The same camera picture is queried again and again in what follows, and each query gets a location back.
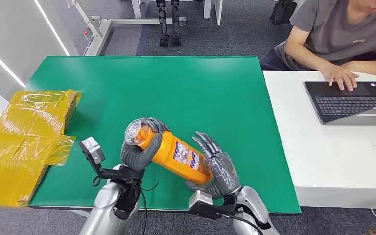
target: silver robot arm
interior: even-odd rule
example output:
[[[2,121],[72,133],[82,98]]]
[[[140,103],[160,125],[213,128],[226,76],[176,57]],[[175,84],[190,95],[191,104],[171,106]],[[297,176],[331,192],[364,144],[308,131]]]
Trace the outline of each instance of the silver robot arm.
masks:
[[[122,194],[116,183],[108,182],[97,194],[92,212],[86,220],[80,235],[123,235],[130,222],[138,211],[139,202],[136,202],[127,219],[118,218],[114,212],[115,205]]]
[[[201,147],[211,168],[214,181],[207,185],[196,185],[187,181],[186,185],[194,195],[189,201],[189,213],[201,217],[218,219],[232,218],[237,235],[279,235],[269,218],[263,201],[250,186],[242,186],[237,172],[227,153],[207,134],[196,132],[192,139]],[[223,206],[215,206],[212,199],[224,198]],[[255,225],[241,221],[246,220]]]
[[[107,184],[98,192],[93,209],[80,235],[123,235],[129,227],[139,208],[144,169],[151,164],[153,156],[161,145],[162,132],[169,131],[160,120],[150,117],[144,118],[144,121],[155,133],[151,143],[142,150],[124,141],[120,151],[123,164],[113,169],[101,167],[105,156],[93,137],[78,143],[97,174],[93,186],[97,186],[100,179],[108,179]]]

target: yellow package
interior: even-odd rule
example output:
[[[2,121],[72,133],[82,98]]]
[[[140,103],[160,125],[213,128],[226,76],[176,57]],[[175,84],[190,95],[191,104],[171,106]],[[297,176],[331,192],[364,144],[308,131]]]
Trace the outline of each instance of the yellow package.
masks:
[[[64,165],[64,131],[80,93],[19,91],[0,117],[0,206],[27,206],[48,165]]]

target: laptop keyboard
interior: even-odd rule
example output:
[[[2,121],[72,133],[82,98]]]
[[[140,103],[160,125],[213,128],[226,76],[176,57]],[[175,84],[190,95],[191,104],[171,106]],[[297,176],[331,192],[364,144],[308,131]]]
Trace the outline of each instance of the laptop keyboard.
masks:
[[[348,116],[376,107],[376,97],[315,97],[326,116]]]

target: white desk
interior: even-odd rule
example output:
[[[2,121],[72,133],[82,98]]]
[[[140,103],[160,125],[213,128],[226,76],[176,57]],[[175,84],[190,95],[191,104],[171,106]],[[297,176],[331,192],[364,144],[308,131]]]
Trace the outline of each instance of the white desk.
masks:
[[[376,126],[321,125],[303,84],[319,72],[263,73],[300,205],[376,208]]]

